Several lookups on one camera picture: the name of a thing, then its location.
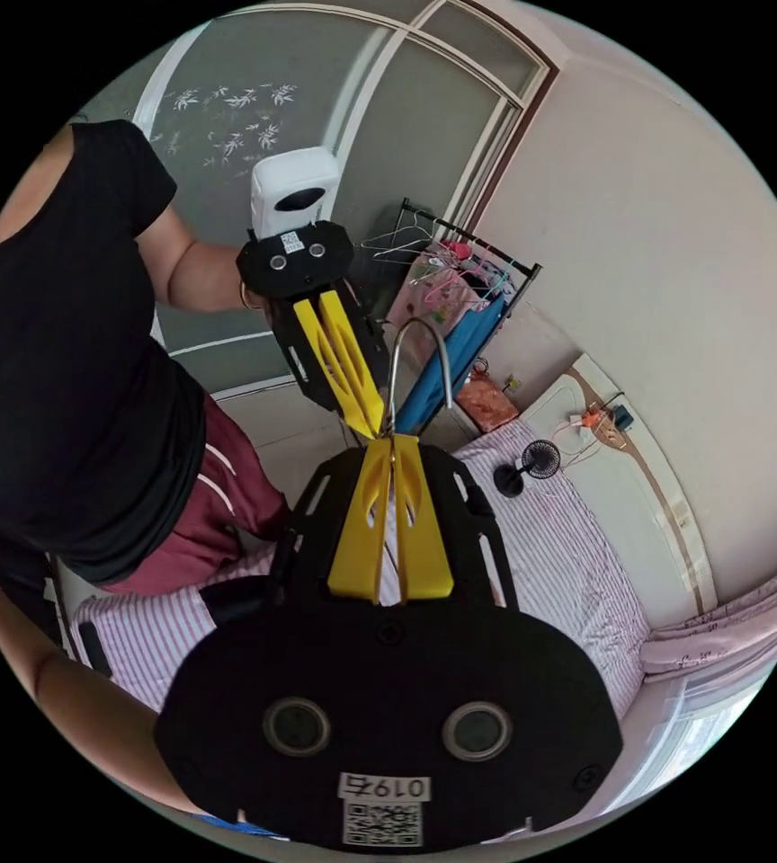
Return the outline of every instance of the white camera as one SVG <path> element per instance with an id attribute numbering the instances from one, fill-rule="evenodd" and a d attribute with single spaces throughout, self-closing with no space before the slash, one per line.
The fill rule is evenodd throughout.
<path id="1" fill-rule="evenodd" d="M 326 195 L 340 182 L 337 159 L 325 147 L 279 153 L 251 174 L 251 218 L 258 240 L 317 221 Z"/>

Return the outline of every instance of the maroon pants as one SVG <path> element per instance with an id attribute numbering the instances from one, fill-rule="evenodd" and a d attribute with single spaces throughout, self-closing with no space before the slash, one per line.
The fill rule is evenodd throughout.
<path id="1" fill-rule="evenodd" d="M 290 509 L 269 482 L 247 435 L 206 395 L 206 452 L 191 497 L 173 532 L 125 581 L 109 593 L 157 596 L 211 578 L 241 557 L 239 525 L 277 541 Z"/>

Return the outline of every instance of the curtain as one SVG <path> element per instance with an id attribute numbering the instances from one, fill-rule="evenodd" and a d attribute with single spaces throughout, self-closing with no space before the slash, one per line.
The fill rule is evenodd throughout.
<path id="1" fill-rule="evenodd" d="M 761 663 L 776 647 L 777 575 L 713 611 L 653 630 L 640 659 L 650 682 L 681 677 L 724 659 L 735 665 Z"/>

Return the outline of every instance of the bracelet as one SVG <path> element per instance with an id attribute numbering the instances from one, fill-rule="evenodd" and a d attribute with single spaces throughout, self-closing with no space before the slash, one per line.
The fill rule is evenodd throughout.
<path id="1" fill-rule="evenodd" d="M 262 306 L 252 306 L 247 301 L 247 288 L 245 287 L 244 280 L 242 280 L 238 283 L 238 293 L 239 293 L 239 296 L 242 298 L 242 305 L 245 308 L 249 308 L 252 312 L 262 312 L 263 311 Z"/>

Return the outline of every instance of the qr code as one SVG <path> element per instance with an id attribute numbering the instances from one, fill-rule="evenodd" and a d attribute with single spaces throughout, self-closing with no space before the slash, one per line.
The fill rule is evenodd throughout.
<path id="1" fill-rule="evenodd" d="M 422 844 L 420 803 L 361 804 L 344 800 L 344 843 L 371 848 Z"/>

